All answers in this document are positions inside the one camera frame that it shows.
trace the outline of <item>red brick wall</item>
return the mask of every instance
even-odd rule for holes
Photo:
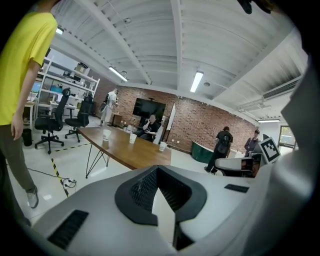
[[[108,92],[116,86],[111,82],[101,83],[96,91],[94,101],[99,106]],[[175,103],[175,117],[168,137],[168,143],[172,146],[191,151],[192,141],[207,148],[213,149],[215,137],[225,126],[230,127],[233,135],[232,149],[245,152],[244,145],[248,138],[253,136],[256,127],[240,117],[234,116],[215,106],[183,98],[178,99],[176,95],[126,86],[118,86],[118,106],[115,112],[122,115],[122,120],[127,124],[138,125],[139,116],[132,115],[137,98],[154,98],[155,101],[166,104],[164,115],[166,121],[169,119],[171,109]]]

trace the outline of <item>hand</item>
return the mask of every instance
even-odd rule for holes
[[[11,121],[11,134],[14,136],[14,141],[18,140],[21,137],[21,134],[24,130],[24,121],[21,113],[14,113]]]

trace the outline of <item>man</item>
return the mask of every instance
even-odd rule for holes
[[[50,13],[59,0],[42,0],[37,12],[26,14],[0,55],[0,185],[6,208],[26,221],[9,179],[12,174],[26,191],[31,208],[38,205],[37,187],[25,164],[22,149],[23,112],[27,97],[55,35],[58,24]]]
[[[108,123],[110,122],[110,118],[112,115],[112,109],[114,107],[114,104],[117,100],[117,94],[118,94],[118,89],[114,89],[113,91],[110,91],[106,97],[103,103],[106,104],[106,107],[104,111],[101,113],[101,118],[100,118],[100,126],[104,124],[104,122]]]
[[[142,127],[142,130],[137,130],[133,134],[141,139],[152,142],[153,135],[157,135],[158,129],[159,126],[156,123],[156,115],[152,114],[148,119],[148,122]]]
[[[228,151],[231,147],[231,143],[234,141],[234,137],[230,133],[228,126],[224,127],[222,131],[219,131],[215,137],[215,148],[212,157],[207,167],[204,167],[207,173],[215,174],[217,172],[214,169],[214,164],[217,159],[226,158]]]
[[[244,145],[244,148],[246,150],[244,157],[248,157],[250,152],[254,151],[256,145],[260,142],[260,140],[258,139],[259,134],[260,131],[255,130],[253,138],[248,138],[248,140],[246,141]]]

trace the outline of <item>trash can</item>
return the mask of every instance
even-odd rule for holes
[[[29,146],[32,145],[31,129],[23,129],[22,139],[23,139],[23,144],[24,144],[26,147],[29,147]]]

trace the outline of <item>window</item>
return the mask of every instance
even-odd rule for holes
[[[279,142],[278,142],[280,153],[282,155],[285,155],[289,152],[292,152],[296,146],[297,146],[296,138],[292,133],[291,129],[289,128],[289,126],[281,126]]]

